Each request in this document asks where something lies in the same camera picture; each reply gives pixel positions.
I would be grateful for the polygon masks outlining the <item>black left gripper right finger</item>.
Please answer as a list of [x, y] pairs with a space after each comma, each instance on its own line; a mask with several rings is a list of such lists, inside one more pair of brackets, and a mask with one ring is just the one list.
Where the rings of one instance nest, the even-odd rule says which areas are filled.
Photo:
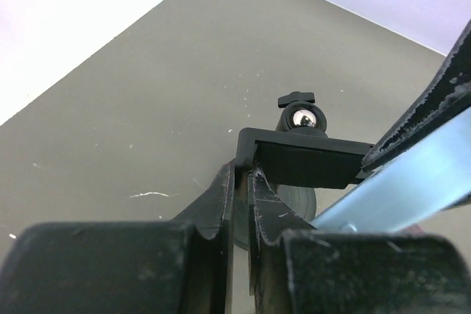
[[314, 229], [247, 174], [249, 285], [257, 313], [468, 313], [470, 271], [424, 233]]

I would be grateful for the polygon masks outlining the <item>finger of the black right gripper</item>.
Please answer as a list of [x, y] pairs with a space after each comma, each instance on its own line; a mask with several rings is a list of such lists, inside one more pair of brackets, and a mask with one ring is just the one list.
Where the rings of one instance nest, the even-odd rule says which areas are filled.
[[470, 107], [470, 24], [467, 24], [431, 83], [372, 147], [361, 162], [372, 171], [427, 137]]

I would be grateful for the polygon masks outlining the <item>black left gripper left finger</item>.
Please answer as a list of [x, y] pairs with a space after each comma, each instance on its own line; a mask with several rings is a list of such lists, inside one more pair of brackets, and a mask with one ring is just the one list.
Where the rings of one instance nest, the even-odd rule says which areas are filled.
[[233, 163], [169, 221], [27, 228], [1, 267], [3, 313], [229, 313]]

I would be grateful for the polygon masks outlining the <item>phone with light blue case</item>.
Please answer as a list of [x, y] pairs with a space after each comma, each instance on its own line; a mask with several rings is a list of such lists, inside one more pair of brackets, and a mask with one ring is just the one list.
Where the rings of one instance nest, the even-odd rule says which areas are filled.
[[470, 111], [387, 163], [311, 221], [321, 231], [396, 232], [470, 194]]

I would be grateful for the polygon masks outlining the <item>black phone stand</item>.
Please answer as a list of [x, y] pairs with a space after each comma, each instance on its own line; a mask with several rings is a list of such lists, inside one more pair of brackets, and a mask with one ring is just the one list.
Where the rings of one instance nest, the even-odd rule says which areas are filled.
[[273, 130], [244, 128], [235, 156], [235, 188], [247, 173], [262, 169], [271, 190], [306, 221], [316, 216], [317, 188], [343, 190], [366, 178], [361, 161], [372, 144], [327, 136], [327, 118], [311, 92], [294, 91], [277, 100], [282, 110]]

